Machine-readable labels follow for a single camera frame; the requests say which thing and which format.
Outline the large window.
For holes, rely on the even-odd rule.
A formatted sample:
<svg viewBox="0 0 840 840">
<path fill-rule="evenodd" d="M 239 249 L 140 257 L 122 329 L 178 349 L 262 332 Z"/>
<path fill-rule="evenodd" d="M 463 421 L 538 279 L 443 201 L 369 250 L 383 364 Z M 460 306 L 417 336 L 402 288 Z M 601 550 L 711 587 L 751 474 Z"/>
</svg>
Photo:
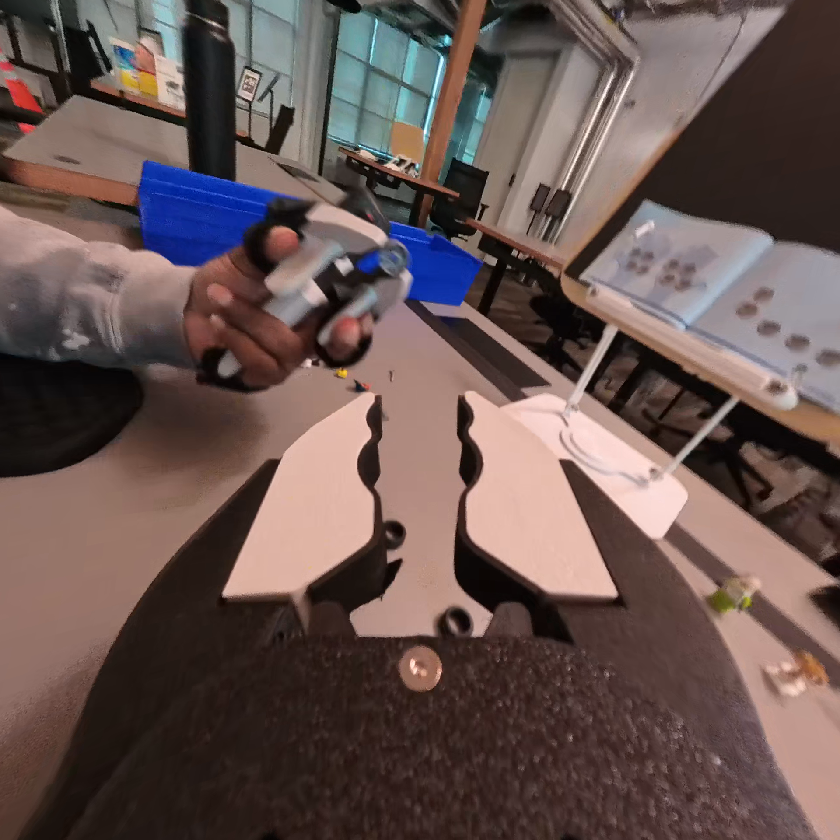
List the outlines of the large window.
<svg viewBox="0 0 840 840">
<path fill-rule="evenodd" d="M 410 3 L 341 13 L 332 63 L 327 136 L 347 149 L 392 158 L 398 123 L 427 147 L 453 35 Z"/>
</svg>

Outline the gold lego trophy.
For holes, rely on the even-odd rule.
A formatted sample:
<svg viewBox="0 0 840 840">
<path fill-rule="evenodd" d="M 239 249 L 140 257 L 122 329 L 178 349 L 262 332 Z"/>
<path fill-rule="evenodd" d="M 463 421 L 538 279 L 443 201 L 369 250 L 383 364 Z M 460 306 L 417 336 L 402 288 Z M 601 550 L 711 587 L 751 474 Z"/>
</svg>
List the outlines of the gold lego trophy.
<svg viewBox="0 0 840 840">
<path fill-rule="evenodd" d="M 790 659 L 777 665 L 763 665 L 762 672 L 778 697 L 796 698 L 811 687 L 828 686 L 830 681 L 820 660 L 804 650 L 794 652 Z"/>
</svg>

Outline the person's left hand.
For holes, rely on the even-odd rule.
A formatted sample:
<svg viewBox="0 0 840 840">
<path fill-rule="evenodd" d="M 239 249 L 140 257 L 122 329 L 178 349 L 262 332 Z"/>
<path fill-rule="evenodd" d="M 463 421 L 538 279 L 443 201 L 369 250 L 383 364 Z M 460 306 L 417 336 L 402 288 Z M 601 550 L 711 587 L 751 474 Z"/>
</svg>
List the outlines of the person's left hand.
<svg viewBox="0 0 840 840">
<path fill-rule="evenodd" d="M 314 354 L 319 332 L 313 318 L 290 329 L 263 309 L 265 277 L 239 245 L 196 270 L 183 312 L 192 360 L 200 363 L 210 350 L 228 351 L 252 390 L 284 382 Z"/>
</svg>

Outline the blue storage bin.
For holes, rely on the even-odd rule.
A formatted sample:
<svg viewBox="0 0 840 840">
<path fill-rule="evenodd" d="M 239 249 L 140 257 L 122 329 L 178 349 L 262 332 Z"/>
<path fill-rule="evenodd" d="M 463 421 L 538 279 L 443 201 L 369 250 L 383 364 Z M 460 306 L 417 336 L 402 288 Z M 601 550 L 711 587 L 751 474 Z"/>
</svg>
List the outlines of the blue storage bin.
<svg viewBox="0 0 840 840">
<path fill-rule="evenodd" d="M 413 284 L 409 300 L 459 307 L 466 299 L 483 262 L 439 234 L 391 222 L 392 238 L 409 256 Z"/>
<path fill-rule="evenodd" d="M 145 250 L 178 266 L 200 266 L 240 244 L 277 196 L 339 203 L 343 190 L 297 164 L 240 148 L 236 182 L 145 161 L 139 182 Z"/>
</svg>

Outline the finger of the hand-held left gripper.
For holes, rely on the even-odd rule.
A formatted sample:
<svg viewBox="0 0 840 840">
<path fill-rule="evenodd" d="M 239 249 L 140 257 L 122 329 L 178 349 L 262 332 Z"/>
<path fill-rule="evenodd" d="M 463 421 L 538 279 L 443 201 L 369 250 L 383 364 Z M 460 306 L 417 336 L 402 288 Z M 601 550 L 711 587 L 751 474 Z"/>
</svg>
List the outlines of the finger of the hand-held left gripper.
<svg viewBox="0 0 840 840">
<path fill-rule="evenodd" d="M 302 259 L 325 255 L 360 259 L 382 251 L 391 240 L 377 224 L 338 207 L 298 207 L 296 230 L 300 239 L 296 257 Z"/>
<path fill-rule="evenodd" d="M 341 319 L 382 317 L 407 298 L 413 284 L 410 255 L 405 247 L 351 259 L 344 255 L 282 261 L 266 279 L 265 310 L 291 329 L 316 323 L 330 332 Z"/>
</svg>

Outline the book stand with black board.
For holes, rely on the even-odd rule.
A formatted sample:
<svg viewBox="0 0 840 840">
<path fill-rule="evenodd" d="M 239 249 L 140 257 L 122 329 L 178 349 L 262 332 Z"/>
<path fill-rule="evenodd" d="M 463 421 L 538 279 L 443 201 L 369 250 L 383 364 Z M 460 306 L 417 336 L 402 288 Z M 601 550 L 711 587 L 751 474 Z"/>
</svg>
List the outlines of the book stand with black board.
<svg viewBox="0 0 840 840">
<path fill-rule="evenodd" d="M 774 238 L 773 236 L 772 236 L 772 238 L 777 240 L 777 241 L 780 241 L 780 242 L 794 243 L 792 241 L 783 241 L 783 240 Z M 572 297 L 572 299 L 575 302 L 580 303 L 582 305 L 584 310 L 587 310 L 588 312 L 590 312 L 592 314 L 592 312 L 589 311 L 588 308 L 586 307 L 586 300 L 585 300 L 585 293 L 587 291 L 588 286 L 590 286 L 590 285 L 587 284 L 587 283 L 584 283 L 580 278 L 578 280 L 578 283 L 579 283 L 578 286 L 576 286 L 575 288 L 573 288 L 571 290 L 566 290 L 566 291 L 570 293 L 570 296 Z M 664 361 L 672 363 L 677 367 L 677 369 L 679 371 L 685 372 L 677 364 L 669 361 L 665 357 L 659 355 L 657 352 L 652 351 L 652 353 L 653 353 L 653 355 L 656 359 L 662 359 Z M 751 406 L 750 404 L 748 404 L 747 402 L 744 402 L 740 397 L 738 397 L 736 395 L 730 395 L 730 394 L 727 394 L 726 392 L 724 392 L 724 393 L 727 396 L 731 396 L 732 398 L 734 398 L 737 401 L 741 401 L 742 403 L 745 403 L 745 404 Z M 796 433 L 801 434 L 804 437 L 814 439 L 814 440 L 819 441 L 819 442 L 824 443 L 824 444 L 838 445 L 838 414 L 833 414 L 833 413 L 827 411 L 826 409 L 814 404 L 813 402 L 807 401 L 801 395 L 799 395 L 799 397 L 800 397 L 800 401 L 799 401 L 798 406 L 794 410 L 789 411 L 789 412 L 777 412 L 777 411 L 774 411 L 774 410 L 771 410 L 771 409 L 770 410 L 763 410 L 760 406 L 759 407 L 751 406 L 751 408 L 755 409 L 758 412 L 762 412 L 764 415 L 766 415 L 768 417 L 773 418 L 774 420 L 776 420 L 776 421 L 780 422 L 781 424 L 793 429 Z"/>
</svg>

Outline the wooden column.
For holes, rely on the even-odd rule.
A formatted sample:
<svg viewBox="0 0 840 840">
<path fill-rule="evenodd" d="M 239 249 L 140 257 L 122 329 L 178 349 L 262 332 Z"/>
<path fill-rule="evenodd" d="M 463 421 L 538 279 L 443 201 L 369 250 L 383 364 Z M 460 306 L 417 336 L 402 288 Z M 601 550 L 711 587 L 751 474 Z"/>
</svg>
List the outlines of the wooden column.
<svg viewBox="0 0 840 840">
<path fill-rule="evenodd" d="M 422 177 L 438 184 L 487 1 L 465 1 L 456 19 L 445 74 L 423 158 Z"/>
</svg>

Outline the black honeycomb wrist rest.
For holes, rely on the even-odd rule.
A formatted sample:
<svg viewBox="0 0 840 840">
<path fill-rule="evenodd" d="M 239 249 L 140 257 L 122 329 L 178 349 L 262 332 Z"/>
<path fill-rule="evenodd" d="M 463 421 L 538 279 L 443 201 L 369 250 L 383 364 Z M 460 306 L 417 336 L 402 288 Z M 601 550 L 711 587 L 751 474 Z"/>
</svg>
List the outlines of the black honeycomb wrist rest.
<svg viewBox="0 0 840 840">
<path fill-rule="evenodd" d="M 130 371 L 1 356 L 1 477 L 75 466 L 111 444 L 144 403 Z"/>
</svg>

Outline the white base plate with lever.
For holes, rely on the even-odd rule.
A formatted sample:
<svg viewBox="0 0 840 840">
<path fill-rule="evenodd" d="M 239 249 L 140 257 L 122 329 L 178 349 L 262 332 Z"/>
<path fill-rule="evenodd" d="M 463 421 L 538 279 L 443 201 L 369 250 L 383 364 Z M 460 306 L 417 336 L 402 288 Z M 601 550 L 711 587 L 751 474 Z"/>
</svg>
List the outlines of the white base plate with lever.
<svg viewBox="0 0 840 840">
<path fill-rule="evenodd" d="M 688 500 L 673 475 L 660 476 L 649 458 L 549 393 L 512 402 L 502 410 L 536 434 L 560 459 L 575 463 L 651 540 L 661 541 Z"/>
</svg>

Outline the small dark lego pieces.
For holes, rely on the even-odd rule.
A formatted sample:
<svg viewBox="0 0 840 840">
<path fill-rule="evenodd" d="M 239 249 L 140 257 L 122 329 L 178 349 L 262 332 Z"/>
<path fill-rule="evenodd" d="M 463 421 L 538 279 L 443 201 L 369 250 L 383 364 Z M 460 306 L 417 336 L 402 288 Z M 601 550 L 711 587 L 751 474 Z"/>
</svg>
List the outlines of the small dark lego pieces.
<svg viewBox="0 0 840 840">
<path fill-rule="evenodd" d="M 313 372 L 320 371 L 337 382 L 344 383 L 346 389 L 354 394 L 363 394 L 368 392 L 378 392 L 385 385 L 391 385 L 395 381 L 396 370 L 394 368 L 387 369 L 382 375 L 376 375 L 373 378 L 365 377 L 363 375 L 356 375 L 352 369 L 347 367 L 333 368 L 327 366 L 325 361 L 319 358 L 310 358 L 301 364 L 301 371 Z"/>
</svg>

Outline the lego instruction booklet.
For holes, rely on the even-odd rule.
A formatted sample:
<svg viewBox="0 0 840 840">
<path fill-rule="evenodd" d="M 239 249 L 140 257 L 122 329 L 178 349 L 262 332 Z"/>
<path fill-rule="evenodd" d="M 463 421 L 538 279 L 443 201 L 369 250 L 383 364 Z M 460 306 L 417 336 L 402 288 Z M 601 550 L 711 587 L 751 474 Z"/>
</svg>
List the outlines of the lego instruction booklet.
<svg viewBox="0 0 840 840">
<path fill-rule="evenodd" d="M 837 253 L 647 199 L 578 274 L 838 414 Z"/>
</svg>

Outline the black water bottle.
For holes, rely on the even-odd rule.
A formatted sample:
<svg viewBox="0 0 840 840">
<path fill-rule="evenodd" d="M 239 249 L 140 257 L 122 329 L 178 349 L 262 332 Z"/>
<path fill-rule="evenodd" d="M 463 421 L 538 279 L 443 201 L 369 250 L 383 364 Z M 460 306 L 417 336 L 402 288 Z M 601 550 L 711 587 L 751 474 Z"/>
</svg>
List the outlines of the black water bottle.
<svg viewBox="0 0 840 840">
<path fill-rule="evenodd" d="M 227 7 L 218 1 L 185 1 L 182 47 L 189 168 L 234 182 L 235 46 Z"/>
</svg>

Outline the silver wall pipes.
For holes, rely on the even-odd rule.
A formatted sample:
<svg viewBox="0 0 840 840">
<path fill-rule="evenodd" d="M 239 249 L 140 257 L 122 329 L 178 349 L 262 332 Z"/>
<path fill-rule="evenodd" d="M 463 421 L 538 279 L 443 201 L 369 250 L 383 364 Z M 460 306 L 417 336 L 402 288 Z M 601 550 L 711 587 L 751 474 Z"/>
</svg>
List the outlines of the silver wall pipes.
<svg viewBox="0 0 840 840">
<path fill-rule="evenodd" d="M 563 209 L 556 218 L 545 221 L 539 233 L 542 241 L 554 245 L 624 105 L 639 68 L 641 52 L 624 24 L 617 23 L 596 2 L 549 2 L 549 10 L 570 30 L 575 45 L 594 61 L 597 70 L 554 184 L 554 191 L 565 200 Z"/>
</svg>

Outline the black panel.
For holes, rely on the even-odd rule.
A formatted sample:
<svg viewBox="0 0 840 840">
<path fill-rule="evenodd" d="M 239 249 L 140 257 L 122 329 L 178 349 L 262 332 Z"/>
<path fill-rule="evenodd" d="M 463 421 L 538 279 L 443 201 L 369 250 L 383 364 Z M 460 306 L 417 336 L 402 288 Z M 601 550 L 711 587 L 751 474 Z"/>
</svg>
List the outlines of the black panel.
<svg viewBox="0 0 840 840">
<path fill-rule="evenodd" d="M 643 200 L 839 250 L 839 2 L 793 2 L 562 274 L 569 291 Z"/>
</svg>

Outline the green lego minifigure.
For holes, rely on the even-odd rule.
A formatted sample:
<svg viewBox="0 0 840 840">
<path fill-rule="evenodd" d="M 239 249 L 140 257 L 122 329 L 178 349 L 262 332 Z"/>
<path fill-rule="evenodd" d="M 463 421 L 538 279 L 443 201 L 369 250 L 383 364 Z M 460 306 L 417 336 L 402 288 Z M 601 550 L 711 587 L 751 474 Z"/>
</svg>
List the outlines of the green lego minifigure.
<svg viewBox="0 0 840 840">
<path fill-rule="evenodd" d="M 754 596 L 759 592 L 761 585 L 760 578 L 754 574 L 729 576 L 707 596 L 707 605 L 714 613 L 721 616 L 746 612 L 751 608 Z"/>
</svg>

